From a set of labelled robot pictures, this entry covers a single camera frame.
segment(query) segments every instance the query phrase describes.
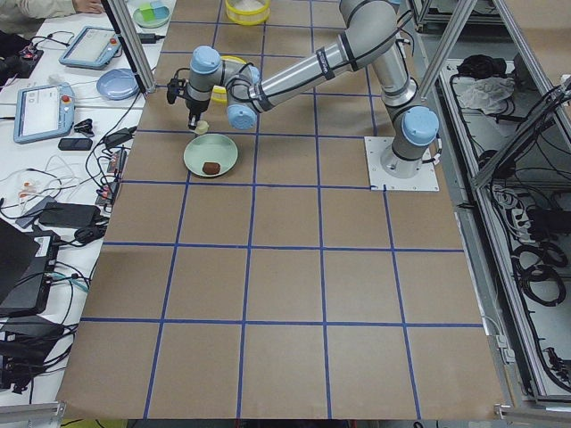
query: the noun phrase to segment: robotic arm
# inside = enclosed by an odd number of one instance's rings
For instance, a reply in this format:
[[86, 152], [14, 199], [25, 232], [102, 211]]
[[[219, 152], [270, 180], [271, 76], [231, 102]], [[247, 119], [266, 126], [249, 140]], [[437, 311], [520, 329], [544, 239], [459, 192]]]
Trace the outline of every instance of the robotic arm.
[[169, 103], [177, 97], [186, 100], [190, 110], [188, 126], [194, 130], [208, 109], [213, 87], [225, 86], [230, 124], [247, 129], [255, 125], [258, 113], [346, 71], [370, 64], [383, 88], [382, 99], [396, 130], [392, 147], [383, 155], [383, 166], [397, 177], [414, 176], [426, 148], [436, 137], [439, 122], [432, 111], [418, 105], [417, 84], [396, 44], [396, 13], [385, 0], [341, 0], [339, 10], [347, 29], [333, 44], [262, 81], [251, 64], [223, 61], [208, 46], [196, 48], [190, 79], [186, 82], [175, 77], [170, 81]]

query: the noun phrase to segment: laptop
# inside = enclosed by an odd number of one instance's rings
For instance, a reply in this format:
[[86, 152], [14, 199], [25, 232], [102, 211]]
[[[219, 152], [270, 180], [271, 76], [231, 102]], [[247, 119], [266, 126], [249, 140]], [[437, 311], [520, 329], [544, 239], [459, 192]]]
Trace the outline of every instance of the laptop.
[[23, 317], [46, 309], [59, 236], [21, 232], [0, 219], [0, 317]]

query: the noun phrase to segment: power adapter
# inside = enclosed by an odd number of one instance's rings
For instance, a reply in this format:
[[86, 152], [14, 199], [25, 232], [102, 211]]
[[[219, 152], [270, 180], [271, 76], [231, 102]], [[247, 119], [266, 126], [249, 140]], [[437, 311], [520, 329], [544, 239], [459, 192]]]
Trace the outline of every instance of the power adapter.
[[106, 226], [87, 226], [76, 230], [75, 234], [73, 234], [73, 237], [76, 239], [76, 241], [78, 241], [78, 243], [87, 245], [88, 243], [92, 243], [99, 238], [103, 238], [106, 231]]
[[159, 40], [163, 40], [164, 36], [159, 36], [154, 33], [138, 33], [139, 39], [143, 45], [153, 45]]
[[133, 138], [133, 134], [137, 131], [137, 127], [123, 128], [117, 132], [109, 134], [103, 139], [105, 148], [110, 150], [118, 145], [124, 144]]

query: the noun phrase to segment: brown food item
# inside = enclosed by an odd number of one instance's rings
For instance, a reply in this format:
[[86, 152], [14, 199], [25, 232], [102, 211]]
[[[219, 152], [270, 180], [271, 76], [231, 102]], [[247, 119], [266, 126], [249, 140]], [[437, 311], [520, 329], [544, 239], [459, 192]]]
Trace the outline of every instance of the brown food item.
[[203, 173], [207, 176], [215, 176], [220, 173], [220, 164], [217, 162], [205, 162], [203, 165]]

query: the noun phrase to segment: yellow container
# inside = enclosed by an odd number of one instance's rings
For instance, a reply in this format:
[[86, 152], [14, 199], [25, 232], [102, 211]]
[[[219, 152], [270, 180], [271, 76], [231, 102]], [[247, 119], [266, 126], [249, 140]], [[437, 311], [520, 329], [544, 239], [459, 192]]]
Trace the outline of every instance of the yellow container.
[[[237, 62], [239, 64], [246, 64], [242, 58], [238, 58], [237, 56], [230, 56], [224, 55], [222, 56], [223, 60]], [[227, 103], [228, 99], [226, 98], [226, 88], [223, 86], [215, 86], [212, 89], [211, 101], [215, 103]]]
[[226, 15], [240, 25], [262, 24], [269, 17], [270, 0], [225, 0]]

